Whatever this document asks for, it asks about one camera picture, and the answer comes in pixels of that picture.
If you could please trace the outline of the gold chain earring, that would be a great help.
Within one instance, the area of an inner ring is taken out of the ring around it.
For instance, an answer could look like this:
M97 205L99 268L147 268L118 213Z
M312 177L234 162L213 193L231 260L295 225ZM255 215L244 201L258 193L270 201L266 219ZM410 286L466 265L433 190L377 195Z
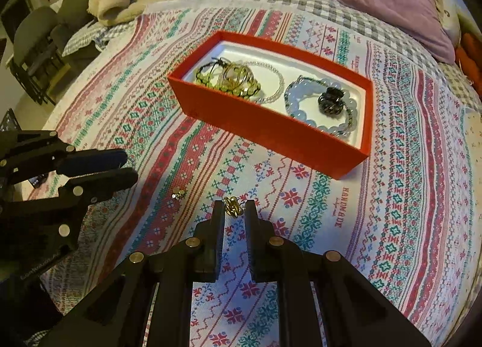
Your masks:
M231 217L241 217L244 209L236 196L225 197L223 199L225 205L225 213Z

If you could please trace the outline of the black hair claw clip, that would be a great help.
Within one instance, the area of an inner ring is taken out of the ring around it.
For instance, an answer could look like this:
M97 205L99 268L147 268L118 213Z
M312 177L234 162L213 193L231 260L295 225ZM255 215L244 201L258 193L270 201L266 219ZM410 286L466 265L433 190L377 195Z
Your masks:
M340 88L328 86L319 95L319 111L326 116L339 116L344 109L344 92Z

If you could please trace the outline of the grey checked bedsheet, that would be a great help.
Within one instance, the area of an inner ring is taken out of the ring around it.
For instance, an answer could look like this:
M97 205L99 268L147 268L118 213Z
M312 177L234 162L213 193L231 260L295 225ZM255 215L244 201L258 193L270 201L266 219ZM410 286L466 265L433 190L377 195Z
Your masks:
M423 64L431 70L437 69L445 75L452 93L469 108L481 112L481 101L474 87L455 64L436 63L427 49L398 27L381 21L369 14L360 12L337 0L227 0L229 3L260 2L274 6L288 6L297 10L326 19L339 26L346 27L374 41L383 43L405 55L414 63Z

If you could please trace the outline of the grey chair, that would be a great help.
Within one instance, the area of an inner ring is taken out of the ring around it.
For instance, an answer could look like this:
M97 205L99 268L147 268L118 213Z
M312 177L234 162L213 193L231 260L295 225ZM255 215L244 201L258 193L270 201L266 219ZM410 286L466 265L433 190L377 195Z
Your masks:
M78 74L99 55L92 41L72 54L65 51L74 33L94 20L87 8L88 0L63 0L57 11L49 6L34 10L17 28L10 69L38 104L50 102L47 90L65 65Z

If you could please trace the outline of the patterned cross-stitch cloth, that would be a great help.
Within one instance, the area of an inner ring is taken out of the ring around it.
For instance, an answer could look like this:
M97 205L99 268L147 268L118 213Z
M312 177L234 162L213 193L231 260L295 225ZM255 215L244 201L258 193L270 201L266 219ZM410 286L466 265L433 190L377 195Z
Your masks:
M167 81L226 30L304 49L374 86L370 156L340 180L187 117ZM91 208L78 250L42 276L62 312L134 251L168 250L214 201L254 200L276 234L339 251L434 346L481 280L481 121L437 69L288 6L190 0L143 14L80 75L46 123L78 149L122 147L134 188Z

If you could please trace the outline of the red cardboard box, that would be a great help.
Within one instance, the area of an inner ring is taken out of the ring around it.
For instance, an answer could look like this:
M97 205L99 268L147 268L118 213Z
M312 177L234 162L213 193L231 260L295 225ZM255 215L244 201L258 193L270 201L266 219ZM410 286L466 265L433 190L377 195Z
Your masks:
M355 100L355 129L341 139L320 130L340 126L346 115L329 118L319 111L318 95L306 96L300 108L313 125L291 117L283 98L258 104L214 90L195 81L200 66L224 57L246 62L261 84L261 95L276 93L300 76L325 79ZM182 111L195 119L234 133L301 162L331 178L340 179L370 155L373 129L373 83L368 78L319 57L264 38L221 31L209 36L169 75L168 81Z

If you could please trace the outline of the orange plush toy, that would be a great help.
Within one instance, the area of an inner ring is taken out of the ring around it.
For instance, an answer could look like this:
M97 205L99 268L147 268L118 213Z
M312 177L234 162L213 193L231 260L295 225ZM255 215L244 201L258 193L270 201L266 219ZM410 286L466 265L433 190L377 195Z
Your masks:
M455 54L456 63L481 94L481 41L471 33L464 33Z

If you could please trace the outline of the floral cream pillow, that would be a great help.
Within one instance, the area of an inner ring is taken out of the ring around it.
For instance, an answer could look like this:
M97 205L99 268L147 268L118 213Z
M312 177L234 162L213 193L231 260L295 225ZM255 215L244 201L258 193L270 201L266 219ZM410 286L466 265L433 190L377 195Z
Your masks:
M440 23L454 47L461 42L464 33L481 37L481 32L463 0L435 0Z

